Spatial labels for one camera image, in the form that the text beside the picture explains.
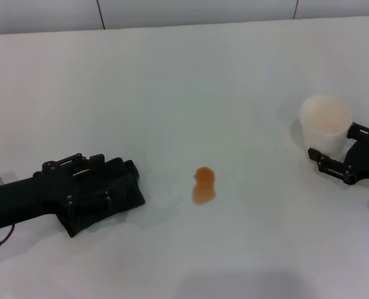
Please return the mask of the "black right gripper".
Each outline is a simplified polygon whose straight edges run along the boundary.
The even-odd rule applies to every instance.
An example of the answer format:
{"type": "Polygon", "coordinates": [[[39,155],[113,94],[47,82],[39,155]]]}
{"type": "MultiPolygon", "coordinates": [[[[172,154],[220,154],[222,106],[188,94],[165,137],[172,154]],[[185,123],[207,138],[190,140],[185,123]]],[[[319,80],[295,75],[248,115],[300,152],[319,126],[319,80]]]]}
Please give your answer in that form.
{"type": "Polygon", "coordinates": [[[353,122],[347,138],[355,140],[354,145],[347,151],[343,162],[336,161],[314,148],[307,150],[309,159],[317,163],[321,173],[341,179],[345,184],[369,179],[369,128],[353,122]]]}

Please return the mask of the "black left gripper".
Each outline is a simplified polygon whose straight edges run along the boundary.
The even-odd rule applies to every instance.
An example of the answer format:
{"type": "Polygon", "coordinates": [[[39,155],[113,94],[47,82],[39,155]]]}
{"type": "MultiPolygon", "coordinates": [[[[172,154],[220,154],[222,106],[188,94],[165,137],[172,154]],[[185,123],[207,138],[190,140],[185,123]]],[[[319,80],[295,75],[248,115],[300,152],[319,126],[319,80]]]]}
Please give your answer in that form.
{"type": "Polygon", "coordinates": [[[71,176],[99,168],[104,163],[103,154],[86,158],[77,153],[58,161],[45,162],[42,171],[31,178],[0,186],[0,229],[55,214],[66,218],[68,233],[79,233],[109,217],[112,213],[109,194],[77,201],[78,184],[71,176]]]}

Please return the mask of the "white plastic cup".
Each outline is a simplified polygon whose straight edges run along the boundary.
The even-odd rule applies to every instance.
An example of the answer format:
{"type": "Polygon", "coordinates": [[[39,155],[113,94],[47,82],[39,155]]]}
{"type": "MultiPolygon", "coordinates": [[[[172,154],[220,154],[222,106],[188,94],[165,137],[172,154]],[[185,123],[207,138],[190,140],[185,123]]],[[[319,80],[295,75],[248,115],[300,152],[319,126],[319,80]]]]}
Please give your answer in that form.
{"type": "Polygon", "coordinates": [[[306,148],[335,156],[345,146],[347,132],[352,124],[352,109],[343,98],[314,95],[301,104],[299,122],[306,148]]]}

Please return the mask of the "dark blue rag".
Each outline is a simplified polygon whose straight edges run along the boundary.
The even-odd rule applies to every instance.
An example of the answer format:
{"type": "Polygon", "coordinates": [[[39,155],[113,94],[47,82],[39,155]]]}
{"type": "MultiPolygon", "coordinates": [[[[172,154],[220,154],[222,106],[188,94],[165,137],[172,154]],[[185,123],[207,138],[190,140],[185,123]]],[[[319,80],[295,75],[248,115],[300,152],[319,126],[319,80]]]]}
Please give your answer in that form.
{"type": "MultiPolygon", "coordinates": [[[[145,204],[139,188],[139,173],[131,160],[109,160],[99,168],[75,175],[75,180],[78,183],[78,200],[109,194],[112,198],[110,217],[145,204]]],[[[65,228],[65,218],[58,216],[57,219],[65,228]]],[[[68,234],[74,237],[78,233],[68,234]]]]}

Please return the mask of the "orange-brown liquid stain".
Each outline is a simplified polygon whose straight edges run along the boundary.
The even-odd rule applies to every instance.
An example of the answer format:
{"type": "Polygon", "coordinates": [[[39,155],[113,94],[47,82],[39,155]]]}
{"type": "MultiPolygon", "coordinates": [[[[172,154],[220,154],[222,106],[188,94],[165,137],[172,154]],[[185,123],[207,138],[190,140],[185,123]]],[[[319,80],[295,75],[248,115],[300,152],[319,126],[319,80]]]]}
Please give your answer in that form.
{"type": "Polygon", "coordinates": [[[206,166],[198,168],[194,174],[194,179],[193,202],[196,205],[203,205],[214,200],[216,196],[214,171],[206,166]]]}

